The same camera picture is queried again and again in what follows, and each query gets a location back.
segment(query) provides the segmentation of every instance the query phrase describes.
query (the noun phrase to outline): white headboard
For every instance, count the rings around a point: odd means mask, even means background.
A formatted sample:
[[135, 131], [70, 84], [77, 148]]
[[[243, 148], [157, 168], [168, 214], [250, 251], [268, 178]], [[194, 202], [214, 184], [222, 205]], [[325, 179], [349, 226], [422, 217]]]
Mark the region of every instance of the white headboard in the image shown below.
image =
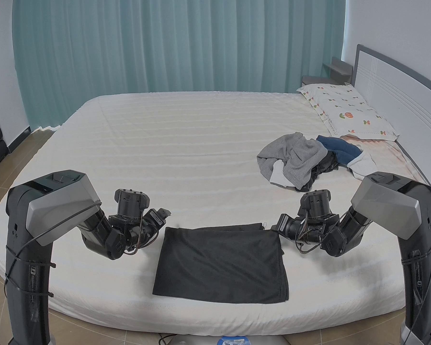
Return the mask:
[[362, 45], [354, 66], [352, 85], [400, 133], [396, 142], [431, 184], [431, 81]]

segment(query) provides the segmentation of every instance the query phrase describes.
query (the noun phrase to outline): curtain fold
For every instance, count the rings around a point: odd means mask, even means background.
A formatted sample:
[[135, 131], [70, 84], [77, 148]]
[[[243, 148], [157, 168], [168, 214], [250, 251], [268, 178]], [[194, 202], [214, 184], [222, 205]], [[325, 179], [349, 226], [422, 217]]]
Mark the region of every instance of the curtain fold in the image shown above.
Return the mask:
[[100, 95], [295, 92], [341, 57], [345, 0], [14, 0], [31, 128]]

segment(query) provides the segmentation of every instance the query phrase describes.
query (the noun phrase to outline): pillow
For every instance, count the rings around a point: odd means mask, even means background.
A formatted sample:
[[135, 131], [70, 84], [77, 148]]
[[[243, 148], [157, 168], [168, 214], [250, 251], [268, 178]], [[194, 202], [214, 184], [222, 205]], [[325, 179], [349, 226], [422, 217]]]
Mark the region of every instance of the pillow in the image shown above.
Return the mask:
[[351, 84], [309, 84], [297, 91], [310, 102], [335, 137], [350, 135], [359, 139], [395, 141], [399, 135]]

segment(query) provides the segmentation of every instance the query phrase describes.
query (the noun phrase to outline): tile floor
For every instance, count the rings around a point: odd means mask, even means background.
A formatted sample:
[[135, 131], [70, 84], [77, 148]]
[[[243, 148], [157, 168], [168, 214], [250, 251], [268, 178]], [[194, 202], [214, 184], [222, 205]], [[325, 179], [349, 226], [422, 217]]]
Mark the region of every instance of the tile floor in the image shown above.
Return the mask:
[[[51, 137], [52, 132], [37, 131], [23, 141], [0, 163], [0, 200], [16, 176]], [[398, 345], [404, 310], [356, 321], [342, 326], [286, 335], [292, 345]], [[57, 345], [157, 345], [157, 333], [118, 330], [83, 322], [50, 310], [50, 328]], [[8, 307], [0, 277], [0, 345], [11, 339]]]

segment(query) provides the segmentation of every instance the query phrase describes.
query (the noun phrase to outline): fitted sheet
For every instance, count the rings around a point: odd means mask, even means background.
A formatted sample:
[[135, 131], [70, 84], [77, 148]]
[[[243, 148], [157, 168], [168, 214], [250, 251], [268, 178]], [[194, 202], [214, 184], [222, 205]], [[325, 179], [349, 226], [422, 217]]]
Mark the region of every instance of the fitted sheet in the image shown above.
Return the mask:
[[[166, 208], [167, 226], [275, 224], [296, 216], [302, 193], [270, 184], [256, 155], [283, 134], [329, 132], [301, 94], [169, 92], [101, 96], [72, 115], [14, 185], [57, 170], [90, 178], [107, 215], [118, 188], [140, 190]], [[359, 141], [380, 171], [420, 179], [395, 143]], [[331, 209], [343, 214], [360, 181], [344, 167], [320, 175]], [[6, 198], [0, 203], [0, 274], [6, 257]], [[376, 224], [339, 258], [304, 256], [281, 237], [289, 300], [219, 304], [152, 295], [163, 234], [134, 256], [110, 261], [86, 249], [74, 229], [54, 243], [50, 307], [99, 325], [197, 335], [289, 334], [352, 322], [404, 306], [397, 238]]]

